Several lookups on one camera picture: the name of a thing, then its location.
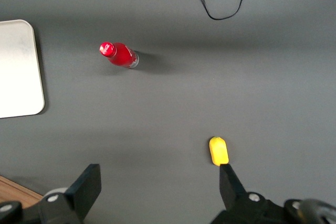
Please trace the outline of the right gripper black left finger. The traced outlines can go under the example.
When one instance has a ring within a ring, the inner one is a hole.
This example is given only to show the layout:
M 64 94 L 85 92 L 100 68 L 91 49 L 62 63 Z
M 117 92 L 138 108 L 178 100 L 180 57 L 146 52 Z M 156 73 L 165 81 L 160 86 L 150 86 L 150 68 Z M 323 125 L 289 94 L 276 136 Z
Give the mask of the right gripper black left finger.
M 100 192 L 100 165 L 90 164 L 68 188 L 54 189 L 43 197 L 41 223 L 83 223 Z

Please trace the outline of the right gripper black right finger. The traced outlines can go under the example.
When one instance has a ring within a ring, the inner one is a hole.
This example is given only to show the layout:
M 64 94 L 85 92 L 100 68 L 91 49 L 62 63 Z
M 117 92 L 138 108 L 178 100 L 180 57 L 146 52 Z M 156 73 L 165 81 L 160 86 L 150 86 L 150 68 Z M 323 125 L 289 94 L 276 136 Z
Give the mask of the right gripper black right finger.
M 283 208 L 247 192 L 230 164 L 219 167 L 219 191 L 225 210 L 212 223 L 284 223 Z

